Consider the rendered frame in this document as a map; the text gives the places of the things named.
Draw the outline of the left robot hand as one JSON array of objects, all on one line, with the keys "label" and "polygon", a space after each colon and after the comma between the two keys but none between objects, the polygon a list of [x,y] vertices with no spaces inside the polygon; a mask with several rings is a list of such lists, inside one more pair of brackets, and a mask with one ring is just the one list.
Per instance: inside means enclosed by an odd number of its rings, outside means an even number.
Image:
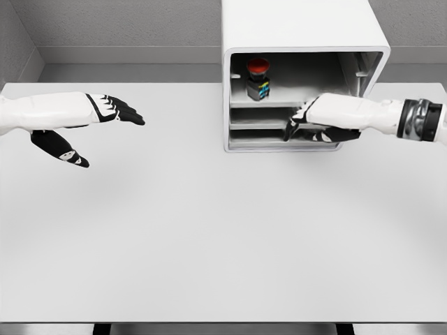
[{"label": "left robot hand", "polygon": [[89,167],[88,160],[56,132],[58,128],[81,128],[109,121],[145,125],[134,108],[105,94],[67,92],[37,95],[32,100],[31,115],[27,117],[31,142],[52,157],[82,168]]}]

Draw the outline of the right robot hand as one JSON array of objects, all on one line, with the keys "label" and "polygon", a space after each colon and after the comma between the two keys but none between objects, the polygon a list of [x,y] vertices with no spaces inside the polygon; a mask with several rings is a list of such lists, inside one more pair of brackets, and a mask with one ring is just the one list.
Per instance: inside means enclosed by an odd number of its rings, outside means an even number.
[{"label": "right robot hand", "polygon": [[357,140],[361,131],[356,108],[361,98],[322,94],[297,108],[286,125],[283,141],[294,135],[312,142],[336,143]]}]

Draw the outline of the red-button load switch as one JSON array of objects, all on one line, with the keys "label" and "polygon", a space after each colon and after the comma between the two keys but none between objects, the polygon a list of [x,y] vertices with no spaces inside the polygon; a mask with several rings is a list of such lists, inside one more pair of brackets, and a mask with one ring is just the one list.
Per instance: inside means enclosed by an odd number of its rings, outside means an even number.
[{"label": "red-button load switch", "polygon": [[247,63],[247,95],[254,101],[261,101],[270,94],[269,68],[270,63],[264,58],[250,59]]}]

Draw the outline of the white multi-storey tabletop storage cabinet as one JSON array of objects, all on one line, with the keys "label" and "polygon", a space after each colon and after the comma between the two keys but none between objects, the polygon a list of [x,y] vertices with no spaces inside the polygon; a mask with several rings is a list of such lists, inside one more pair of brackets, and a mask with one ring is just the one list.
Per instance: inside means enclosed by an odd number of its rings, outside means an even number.
[{"label": "white multi-storey tabletop storage cabinet", "polygon": [[[331,151],[343,142],[283,141],[303,103],[367,96],[390,46],[369,0],[221,0],[223,143],[228,152]],[[247,95],[250,59],[270,63],[270,94]]]}]

